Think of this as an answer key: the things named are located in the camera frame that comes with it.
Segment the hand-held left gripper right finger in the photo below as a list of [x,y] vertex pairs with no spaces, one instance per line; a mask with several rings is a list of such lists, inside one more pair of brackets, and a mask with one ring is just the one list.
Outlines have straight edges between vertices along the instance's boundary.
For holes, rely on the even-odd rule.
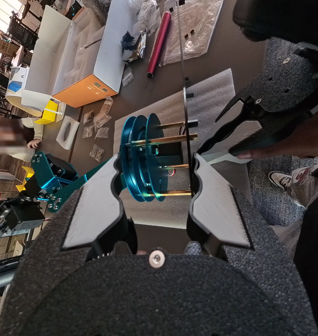
[[251,249],[245,222],[232,185],[199,154],[194,169],[186,231],[209,255],[216,257],[223,246]]

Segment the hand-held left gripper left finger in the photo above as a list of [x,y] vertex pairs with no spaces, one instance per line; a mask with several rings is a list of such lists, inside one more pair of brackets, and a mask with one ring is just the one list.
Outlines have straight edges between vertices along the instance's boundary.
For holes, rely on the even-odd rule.
[[120,154],[115,154],[81,187],[62,244],[62,255],[82,259],[136,255],[137,237],[123,201]]

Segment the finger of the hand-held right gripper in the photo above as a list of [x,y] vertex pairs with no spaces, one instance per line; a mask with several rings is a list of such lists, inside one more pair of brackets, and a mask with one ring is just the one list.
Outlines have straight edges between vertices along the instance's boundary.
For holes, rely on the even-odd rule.
[[225,123],[233,121],[241,114],[243,107],[244,107],[244,100],[242,99],[241,93],[238,93],[225,106],[223,111],[217,117],[216,122],[220,121],[222,117],[225,117],[224,119]]
[[233,155],[229,154],[230,149],[262,129],[263,127],[261,123],[257,120],[243,121],[227,138],[215,143],[210,149],[206,151],[198,149],[197,153],[206,158],[233,157]]

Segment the blue toy robot arm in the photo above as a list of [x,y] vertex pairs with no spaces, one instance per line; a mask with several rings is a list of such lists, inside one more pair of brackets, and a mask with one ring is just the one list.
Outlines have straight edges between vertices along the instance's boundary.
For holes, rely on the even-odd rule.
[[[197,139],[197,134],[190,134],[189,128],[197,127],[198,121],[188,121],[186,99],[193,94],[186,94],[183,80],[183,98],[185,109],[185,122],[161,124],[155,113],[148,117],[139,115],[129,117],[124,123],[120,150],[117,153],[119,175],[114,180],[117,187],[112,190],[102,187],[104,196],[113,191],[127,188],[132,197],[138,202],[151,202],[153,199],[163,201],[170,195],[191,195],[193,191],[168,191],[168,171],[180,168],[189,168],[192,180],[192,158],[190,141]],[[23,215],[30,215],[32,228],[38,227],[44,220],[40,211],[39,194],[45,191],[42,199],[48,201],[50,212],[57,212],[75,190],[83,187],[93,176],[108,168],[112,158],[102,162],[80,178],[70,164],[43,152],[33,155],[31,166],[33,175],[27,180],[18,196],[0,201],[0,239],[12,230],[22,230],[21,224],[14,215],[15,211]]]

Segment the person's right hand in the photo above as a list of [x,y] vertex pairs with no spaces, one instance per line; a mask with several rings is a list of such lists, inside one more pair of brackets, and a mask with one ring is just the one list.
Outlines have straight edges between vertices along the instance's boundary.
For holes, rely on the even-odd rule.
[[307,139],[306,131],[313,118],[301,123],[293,133],[284,140],[264,148],[250,149],[237,155],[238,159],[261,159],[281,155],[294,155],[298,157],[316,156]]

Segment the white foam sheet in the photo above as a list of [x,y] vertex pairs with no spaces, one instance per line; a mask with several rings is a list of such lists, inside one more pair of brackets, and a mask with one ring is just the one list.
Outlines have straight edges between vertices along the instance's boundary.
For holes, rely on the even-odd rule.
[[[235,96],[231,69],[192,85],[186,89],[186,92],[194,94],[192,98],[187,99],[189,119],[198,120],[198,127],[191,129],[192,133],[198,135],[196,141],[190,142],[191,154],[193,154],[206,140],[206,135],[220,112]],[[119,152],[121,132],[126,120],[131,116],[148,117],[151,113],[155,113],[162,124],[182,121],[184,112],[182,95],[180,91],[115,121],[113,154]],[[212,168],[252,203],[246,164],[223,161],[212,164]],[[188,195],[168,196],[162,202],[157,199],[151,202],[138,202],[126,188],[120,193],[120,198],[127,217],[132,218],[135,224],[186,229],[191,202],[191,197]]]

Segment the yellow plastic box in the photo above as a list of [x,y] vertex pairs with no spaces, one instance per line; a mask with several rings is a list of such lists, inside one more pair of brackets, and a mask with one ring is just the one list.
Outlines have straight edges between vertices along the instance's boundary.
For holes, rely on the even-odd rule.
[[55,101],[49,100],[49,102],[47,103],[42,113],[41,118],[39,118],[38,120],[35,120],[34,123],[40,124],[40,125],[46,125],[46,124],[50,124],[54,122],[56,119],[57,109],[58,109],[58,104],[55,103]]
[[24,191],[27,181],[34,175],[34,170],[31,167],[22,166],[22,169],[25,170],[25,176],[22,184],[16,185],[16,188],[19,192]]

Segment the white foam block with hole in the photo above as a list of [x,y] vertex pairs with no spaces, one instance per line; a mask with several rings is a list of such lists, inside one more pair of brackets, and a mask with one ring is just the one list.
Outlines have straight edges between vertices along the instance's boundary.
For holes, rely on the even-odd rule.
[[65,116],[56,137],[56,141],[65,150],[70,150],[79,127],[79,122],[69,116]]

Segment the person's leg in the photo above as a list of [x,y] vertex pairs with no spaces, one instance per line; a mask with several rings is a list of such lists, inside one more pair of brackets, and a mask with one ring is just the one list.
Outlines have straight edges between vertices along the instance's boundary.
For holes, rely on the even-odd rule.
[[[291,193],[286,193],[297,206],[307,209],[318,197],[318,164],[294,170],[291,175]],[[302,222],[303,215],[290,226],[274,225],[272,227],[292,259],[295,256]]]

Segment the clear plastic bag with parts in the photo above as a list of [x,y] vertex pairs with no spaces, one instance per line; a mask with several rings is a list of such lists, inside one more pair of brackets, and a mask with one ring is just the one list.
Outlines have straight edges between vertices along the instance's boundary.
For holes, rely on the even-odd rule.
[[179,5],[171,14],[170,26],[162,47],[159,66],[200,57],[207,53],[223,0],[193,0]]

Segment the maroon electric screwdriver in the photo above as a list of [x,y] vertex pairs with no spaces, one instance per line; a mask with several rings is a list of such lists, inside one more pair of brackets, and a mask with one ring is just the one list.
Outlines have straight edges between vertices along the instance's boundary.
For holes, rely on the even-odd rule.
[[161,24],[160,24],[160,27],[159,27],[158,35],[157,35],[155,43],[154,43],[153,53],[152,53],[152,56],[150,57],[150,61],[149,61],[149,64],[148,64],[148,68],[147,68],[147,72],[146,72],[148,81],[146,83],[145,88],[147,88],[150,79],[153,78],[153,76],[155,74],[155,71],[156,71],[156,68],[159,64],[160,56],[161,56],[161,49],[162,49],[162,47],[165,43],[167,32],[168,32],[168,29],[169,29],[169,26],[170,26],[170,21],[171,21],[171,12],[166,11],[163,14],[163,17],[161,19]]

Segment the small labelled zip bag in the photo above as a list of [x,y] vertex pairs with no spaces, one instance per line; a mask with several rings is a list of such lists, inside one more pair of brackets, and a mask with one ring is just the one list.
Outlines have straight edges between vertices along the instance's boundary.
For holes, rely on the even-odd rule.
[[127,67],[123,72],[122,84],[123,87],[127,86],[131,81],[134,80],[131,67]]

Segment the orange and white cardboard box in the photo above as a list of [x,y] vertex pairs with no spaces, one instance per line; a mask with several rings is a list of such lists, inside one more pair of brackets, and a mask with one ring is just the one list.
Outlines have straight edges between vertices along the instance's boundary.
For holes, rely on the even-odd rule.
[[88,19],[102,25],[90,9],[82,8],[75,19],[70,20],[46,6],[30,66],[12,68],[5,96],[7,101],[39,117],[51,98],[77,108],[118,94],[125,66],[121,40],[127,31],[131,32],[135,18],[136,9],[130,1],[111,1],[93,73],[54,93],[71,24]]

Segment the silver foil bag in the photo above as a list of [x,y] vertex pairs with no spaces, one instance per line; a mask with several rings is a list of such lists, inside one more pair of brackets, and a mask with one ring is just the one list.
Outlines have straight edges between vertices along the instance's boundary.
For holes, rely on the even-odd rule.
[[140,32],[136,38],[132,36],[129,31],[122,37],[122,62],[130,64],[133,61],[144,58],[146,48],[146,30]]

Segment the crumpled clear plastic wrap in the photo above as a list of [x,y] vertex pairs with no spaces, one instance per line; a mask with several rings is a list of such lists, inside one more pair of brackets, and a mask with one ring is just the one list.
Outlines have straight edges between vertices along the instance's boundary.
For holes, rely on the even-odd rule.
[[138,37],[144,31],[148,35],[152,35],[161,22],[158,2],[156,0],[142,1],[138,7],[135,23],[132,28],[132,36]]

